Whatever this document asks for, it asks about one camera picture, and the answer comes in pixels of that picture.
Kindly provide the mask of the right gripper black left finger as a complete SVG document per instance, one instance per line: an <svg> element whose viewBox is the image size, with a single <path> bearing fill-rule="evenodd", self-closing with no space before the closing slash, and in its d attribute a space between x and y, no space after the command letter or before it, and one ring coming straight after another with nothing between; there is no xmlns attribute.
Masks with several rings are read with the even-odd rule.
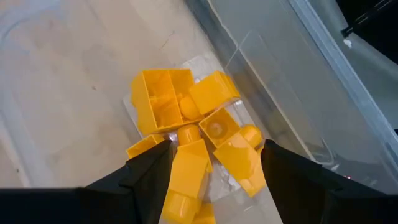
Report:
<svg viewBox="0 0 398 224"><path fill-rule="evenodd" d="M158 224L171 165L164 140L86 187L0 188L0 224Z"/></svg>

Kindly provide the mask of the yellow plastic building block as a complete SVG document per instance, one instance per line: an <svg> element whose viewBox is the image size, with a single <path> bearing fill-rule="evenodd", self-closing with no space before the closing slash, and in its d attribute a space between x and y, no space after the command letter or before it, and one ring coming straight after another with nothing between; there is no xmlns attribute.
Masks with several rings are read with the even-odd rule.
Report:
<svg viewBox="0 0 398 224"><path fill-rule="evenodd" d="M164 141L164 137L161 134L151 134L135 143L133 146L126 150L126 153L130 159L148 151L152 147L160 144Z"/></svg>
<svg viewBox="0 0 398 224"><path fill-rule="evenodd" d="M213 205L211 203L203 203L192 224L216 224Z"/></svg>
<svg viewBox="0 0 398 224"><path fill-rule="evenodd" d="M161 217L172 224L192 224L201 207L202 200L189 197L173 190L165 196Z"/></svg>

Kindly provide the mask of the clear plastic storage bin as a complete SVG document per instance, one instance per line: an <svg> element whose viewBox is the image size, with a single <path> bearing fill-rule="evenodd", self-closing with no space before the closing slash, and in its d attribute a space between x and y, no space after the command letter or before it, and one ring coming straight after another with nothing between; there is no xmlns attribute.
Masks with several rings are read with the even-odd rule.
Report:
<svg viewBox="0 0 398 224"><path fill-rule="evenodd" d="M86 187L121 168L148 136L133 78L189 69L194 84L227 74L241 97L202 115L188 89L185 117L226 108L260 129L260 157L271 139L398 195L398 64L347 25L336 0L0 0L0 188ZM172 163L179 128L154 133ZM267 184L249 197L199 130L216 224L283 224Z"/></svg>

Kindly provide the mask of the yellow two-stud building block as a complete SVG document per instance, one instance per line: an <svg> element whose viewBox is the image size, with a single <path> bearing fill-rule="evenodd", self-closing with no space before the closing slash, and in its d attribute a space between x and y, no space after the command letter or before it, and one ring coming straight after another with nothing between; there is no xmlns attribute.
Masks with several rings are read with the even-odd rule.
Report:
<svg viewBox="0 0 398 224"><path fill-rule="evenodd" d="M190 87L189 94L202 115L241 97L232 79L219 70Z"/></svg>
<svg viewBox="0 0 398 224"><path fill-rule="evenodd" d="M131 82L131 104L137 113L137 128L144 134L177 129L198 122L183 115L180 101L194 85L189 69L152 69L138 73Z"/></svg>

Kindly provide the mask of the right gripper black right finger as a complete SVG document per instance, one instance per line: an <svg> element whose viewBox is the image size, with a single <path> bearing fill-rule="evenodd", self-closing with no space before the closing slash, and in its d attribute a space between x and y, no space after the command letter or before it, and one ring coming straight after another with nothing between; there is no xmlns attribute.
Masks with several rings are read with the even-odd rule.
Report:
<svg viewBox="0 0 398 224"><path fill-rule="evenodd" d="M398 195L336 174L271 139L261 165L283 224L398 224Z"/></svg>

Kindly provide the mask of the yellow sloped building block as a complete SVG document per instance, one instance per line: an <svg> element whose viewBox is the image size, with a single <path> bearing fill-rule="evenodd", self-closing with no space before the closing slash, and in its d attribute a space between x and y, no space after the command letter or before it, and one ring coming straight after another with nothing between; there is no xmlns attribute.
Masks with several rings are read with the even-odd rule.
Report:
<svg viewBox="0 0 398 224"><path fill-rule="evenodd" d="M266 186L261 158L256 150L262 140L260 129L248 124L213 153L249 197L255 196Z"/></svg>

